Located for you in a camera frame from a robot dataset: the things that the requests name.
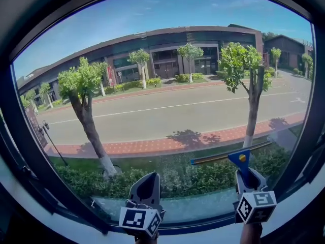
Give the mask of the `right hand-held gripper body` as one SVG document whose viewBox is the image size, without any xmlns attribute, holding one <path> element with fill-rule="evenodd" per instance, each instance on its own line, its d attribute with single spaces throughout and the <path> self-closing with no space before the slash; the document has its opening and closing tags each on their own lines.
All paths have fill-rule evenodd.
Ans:
<svg viewBox="0 0 325 244">
<path fill-rule="evenodd" d="M 258 224 L 266 222 L 273 213 L 277 201 L 273 191 L 268 186 L 261 191 L 240 193 L 236 186 L 238 202 L 234 203 L 235 224 Z"/>
</svg>

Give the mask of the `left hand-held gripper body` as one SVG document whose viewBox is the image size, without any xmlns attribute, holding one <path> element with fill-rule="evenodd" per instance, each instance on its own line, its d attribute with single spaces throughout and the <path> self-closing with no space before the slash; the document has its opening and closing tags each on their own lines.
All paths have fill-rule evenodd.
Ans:
<svg viewBox="0 0 325 244">
<path fill-rule="evenodd" d="M 166 211 L 161 205 L 155 208 L 144 203 L 126 200 L 120 210 L 119 227 L 135 238 L 158 238 L 158 228 Z"/>
</svg>

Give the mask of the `large window glass pane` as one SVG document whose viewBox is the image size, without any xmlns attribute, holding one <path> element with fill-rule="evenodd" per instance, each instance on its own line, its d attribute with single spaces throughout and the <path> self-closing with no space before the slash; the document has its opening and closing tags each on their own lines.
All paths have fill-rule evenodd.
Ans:
<svg viewBox="0 0 325 244">
<path fill-rule="evenodd" d="M 26 79 L 31 72 L 38 68 L 48 66 L 75 52 L 115 38 L 163 28 L 186 26 L 226 27 L 231 24 L 254 29 L 262 33 L 262 52 L 258 52 L 252 45 L 247 46 L 254 47 L 262 55 L 262 66 L 265 69 L 275 70 L 277 79 L 291 81 L 301 77 L 300 86 L 305 86 L 306 81 L 311 83 L 314 46 L 313 56 L 307 53 L 302 55 L 302 61 L 305 64 L 303 71 L 297 68 L 278 68 L 281 50 L 274 47 L 271 49 L 271 53 L 275 60 L 275 66 L 269 64 L 269 54 L 264 52 L 264 41 L 268 39 L 277 35 L 284 35 L 292 39 L 299 39 L 308 45 L 313 44 L 305 41 L 306 38 L 312 36 L 311 25 L 307 20 L 268 0 L 102 0 L 68 16 L 42 33 L 23 50 L 14 60 L 13 65 L 18 81 L 19 78 Z M 78 69 L 82 58 L 85 57 L 79 58 L 77 67 L 70 67 L 69 69 Z M 88 62 L 89 64 L 103 64 L 103 70 L 100 73 L 100 88 L 93 97 L 93 101 L 103 103 L 110 99 L 117 99 L 120 95 L 136 96 L 142 89 L 146 89 L 149 93 L 157 93 L 176 90 L 181 86 L 189 88 L 204 83 L 215 85 L 220 82 L 221 68 L 219 60 L 218 72 L 215 74 L 205 75 L 190 72 L 188 74 L 178 74 L 168 79 L 161 79 L 160 77 L 146 78 L 144 67 L 149 59 L 150 55 L 143 49 L 129 53 L 128 62 L 140 66 L 142 78 L 132 82 L 115 83 L 113 87 L 104 85 L 102 81 L 103 77 L 108 78 L 106 73 L 108 64 L 106 62 Z M 33 89 L 25 94 L 19 92 L 25 101 L 31 101 L 31 107 L 37 121 L 38 136 L 44 151 L 45 147 L 51 142 L 45 133 L 40 133 L 38 125 L 46 117 L 53 117 L 62 110 L 70 108 L 69 101 L 64 100 L 60 94 L 60 99 L 52 101 L 49 97 L 49 90 L 50 85 L 48 83 L 40 85 L 40 104 L 36 103 L 36 92 Z M 253 150 L 250 161 L 250 166 L 258 170 L 266 178 L 268 185 L 272 186 L 278 180 L 287 165 L 293 146 L 297 141 L 297 136 L 292 129 L 301 126 L 301 124 L 302 121 L 254 137 L 252 145 L 268 140 L 272 142 L 269 146 Z M 240 142 L 232 142 L 216 148 L 192 152 L 194 157 L 191 159 L 218 155 L 241 148 L 243 146 Z M 128 157 L 128 159 L 165 156 L 169 157 L 171 155 Z M 122 172 L 121 168 L 114 163 L 114 160 L 115 172 L 103 172 L 105 179 L 112 179 Z M 95 212 L 103 219 L 109 223 L 117 224 L 120 209 L 125 205 L 126 199 L 128 197 L 119 199 L 91 196 L 82 200 L 89 207 L 94 208 Z M 167 210 L 164 225 L 186 226 L 190 223 L 232 218 L 234 216 L 233 203 L 236 200 L 235 186 L 193 196 L 162 197 L 160 203 Z"/>
</svg>

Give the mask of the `dark brown building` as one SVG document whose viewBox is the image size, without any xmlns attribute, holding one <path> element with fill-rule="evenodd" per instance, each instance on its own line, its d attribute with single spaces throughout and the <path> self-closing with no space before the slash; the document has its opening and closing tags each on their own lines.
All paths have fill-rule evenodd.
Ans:
<svg viewBox="0 0 325 244">
<path fill-rule="evenodd" d="M 142 78 L 141 68 L 128 62 L 128 55 L 139 49 L 145 50 L 150 59 L 145 64 L 146 78 L 172 78 L 178 74 L 218 72 L 220 50 L 229 42 L 243 46 L 252 45 L 258 52 L 263 50 L 262 33 L 258 30 L 229 26 L 186 26 L 163 28 L 149 32 L 115 38 L 75 52 L 48 66 L 31 72 L 26 79 L 17 81 L 20 94 L 33 89 L 36 103 L 41 103 L 40 85 L 50 85 L 49 97 L 60 99 L 58 74 L 77 67 L 79 58 L 89 63 L 106 62 L 112 69 L 114 82 L 132 82 Z"/>
</svg>

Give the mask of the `small brown building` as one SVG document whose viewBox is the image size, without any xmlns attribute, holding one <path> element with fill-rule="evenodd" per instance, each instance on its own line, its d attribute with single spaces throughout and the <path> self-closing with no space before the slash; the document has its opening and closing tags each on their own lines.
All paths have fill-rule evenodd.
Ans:
<svg viewBox="0 0 325 244">
<path fill-rule="evenodd" d="M 281 50 L 281 56 L 278 60 L 278 68 L 294 69 L 300 71 L 305 69 L 302 61 L 302 55 L 307 53 L 313 56 L 313 45 L 301 42 L 299 39 L 292 39 L 284 35 L 277 35 L 271 39 L 264 41 L 264 52 L 269 54 L 269 64 L 275 66 L 275 60 L 271 53 L 272 48 Z"/>
</svg>

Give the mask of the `black lamp post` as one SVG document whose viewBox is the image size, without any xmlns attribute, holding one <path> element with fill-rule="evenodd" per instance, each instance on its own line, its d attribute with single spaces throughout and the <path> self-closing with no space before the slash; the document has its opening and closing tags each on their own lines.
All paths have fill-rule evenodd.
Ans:
<svg viewBox="0 0 325 244">
<path fill-rule="evenodd" d="M 52 146 L 54 147 L 54 149 L 56 150 L 56 152 L 59 154 L 61 160 L 63 161 L 63 163 L 65 164 L 66 167 L 68 167 L 68 163 L 66 162 L 66 160 L 63 158 L 63 156 L 61 155 L 61 153 L 59 152 L 59 150 L 57 149 L 56 145 L 54 144 L 53 140 L 51 139 L 48 131 L 49 131 L 49 124 L 43 120 L 41 124 L 38 125 L 39 127 L 39 131 L 41 134 L 46 134 L 48 139 L 50 140 Z"/>
</svg>

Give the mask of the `window with dark frame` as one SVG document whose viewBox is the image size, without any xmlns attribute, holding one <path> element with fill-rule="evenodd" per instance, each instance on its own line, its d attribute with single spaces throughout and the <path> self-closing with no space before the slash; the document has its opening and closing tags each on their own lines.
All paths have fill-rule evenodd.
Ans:
<svg viewBox="0 0 325 244">
<path fill-rule="evenodd" d="M 103 235 L 122 233 L 96 215 L 59 177 L 50 165 L 23 109 L 15 83 L 13 62 L 36 38 L 68 16 L 101 0 L 0 0 L 0 157 L 23 188 L 48 212 L 91 226 Z M 325 0 L 269 0 L 297 13 L 312 24 L 316 70 L 302 133 L 285 171 L 275 185 L 280 202 L 304 184 L 311 183 L 325 164 Z M 262 236 L 262 244 L 320 244 L 323 217 L 311 217 L 312 205 L 274 233 Z M 74 242 L 40 223 L 15 231 L 22 244 Z"/>
</svg>

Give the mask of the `red vertical banner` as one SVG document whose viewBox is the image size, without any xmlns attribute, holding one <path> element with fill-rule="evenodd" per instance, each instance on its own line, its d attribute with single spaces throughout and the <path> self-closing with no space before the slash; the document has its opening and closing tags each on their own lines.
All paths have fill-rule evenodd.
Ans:
<svg viewBox="0 0 325 244">
<path fill-rule="evenodd" d="M 109 65 L 107 66 L 107 76 L 108 76 L 109 85 L 111 87 L 115 86 L 112 69 L 111 69 L 111 67 Z"/>
</svg>

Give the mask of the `green hedge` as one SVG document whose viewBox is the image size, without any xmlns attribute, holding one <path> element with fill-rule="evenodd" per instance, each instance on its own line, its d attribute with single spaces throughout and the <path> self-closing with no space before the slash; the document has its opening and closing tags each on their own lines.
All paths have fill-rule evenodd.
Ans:
<svg viewBox="0 0 325 244">
<path fill-rule="evenodd" d="M 157 172 L 160 175 L 160 194 L 176 198 L 206 194 L 235 186 L 235 165 L 228 159 L 203 165 L 191 165 L 193 152 L 169 157 L 124 158 L 114 160 L 122 172 L 105 179 L 98 159 L 51 158 L 56 171 L 82 199 L 91 196 L 125 199 L 131 186 L 142 176 Z"/>
</svg>

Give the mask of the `person's right forearm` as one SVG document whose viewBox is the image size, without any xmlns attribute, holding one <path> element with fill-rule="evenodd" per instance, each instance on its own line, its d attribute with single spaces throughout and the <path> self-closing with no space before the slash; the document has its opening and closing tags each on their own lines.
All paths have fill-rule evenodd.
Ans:
<svg viewBox="0 0 325 244">
<path fill-rule="evenodd" d="M 261 244 L 262 224 L 244 224 L 240 244 Z"/>
</svg>

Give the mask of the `white window sill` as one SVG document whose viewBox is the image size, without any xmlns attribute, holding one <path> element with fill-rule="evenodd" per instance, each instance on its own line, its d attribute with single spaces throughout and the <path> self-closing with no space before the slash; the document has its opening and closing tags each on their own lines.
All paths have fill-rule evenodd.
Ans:
<svg viewBox="0 0 325 244">
<path fill-rule="evenodd" d="M 103 235 L 91 226 L 75 222 L 58 214 L 51 214 L 41 207 L 35 199 L 18 182 L 8 166 L 0 157 L 0 186 L 13 198 L 11 203 L 17 202 L 22 210 L 40 223 L 47 230 L 53 231 L 60 236 L 72 240 L 78 244 L 131 244 L 131 236 L 124 233 L 111 232 Z M 321 209 L 325 207 L 325 200 L 320 205 L 315 204 L 315 199 L 325 188 L 325 164 L 322 166 L 311 183 L 304 184 L 291 196 L 278 203 L 269 222 L 264 223 L 262 236 L 274 233 L 289 220 L 312 205 L 314 211 L 311 217 L 319 221 L 323 215 Z M 229 224 L 209 230 L 200 230 L 191 233 L 161 236 L 158 240 L 161 244 L 238 244 L 242 226 L 240 224 Z"/>
</svg>

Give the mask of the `blue squeegee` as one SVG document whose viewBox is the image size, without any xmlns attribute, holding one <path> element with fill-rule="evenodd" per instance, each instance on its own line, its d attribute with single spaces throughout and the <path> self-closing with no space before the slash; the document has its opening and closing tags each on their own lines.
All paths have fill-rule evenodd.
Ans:
<svg viewBox="0 0 325 244">
<path fill-rule="evenodd" d="M 265 178 L 260 175 L 257 171 L 249 167 L 249 161 L 251 159 L 251 152 L 266 146 L 271 145 L 271 141 L 264 141 L 246 148 L 241 148 L 233 151 L 224 152 L 218 155 L 211 155 L 201 158 L 194 158 L 190 160 L 191 165 L 200 165 L 206 164 L 209 162 L 221 161 L 223 159 L 230 160 L 233 164 L 238 167 L 239 174 L 242 177 L 245 185 L 249 188 L 252 188 L 254 184 L 265 186 Z"/>
</svg>

